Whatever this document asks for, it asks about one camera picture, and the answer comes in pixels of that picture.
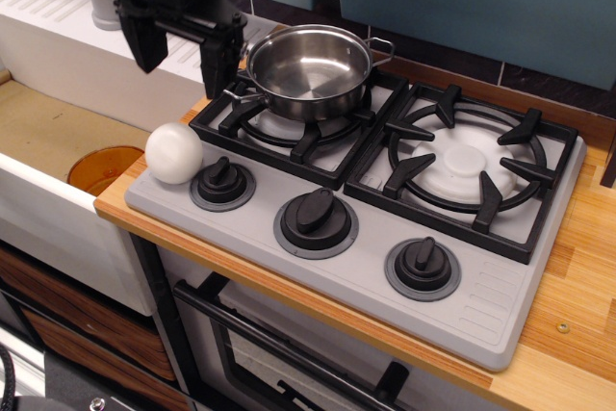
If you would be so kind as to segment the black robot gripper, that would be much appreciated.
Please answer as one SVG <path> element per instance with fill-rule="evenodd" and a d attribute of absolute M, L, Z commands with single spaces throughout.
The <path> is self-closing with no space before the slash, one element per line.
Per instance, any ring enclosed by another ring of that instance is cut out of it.
<path fill-rule="evenodd" d="M 139 68 L 167 57 L 167 33 L 200 43 L 201 75 L 209 99 L 218 98 L 244 56 L 246 17 L 227 0 L 115 0 L 123 35 Z"/>

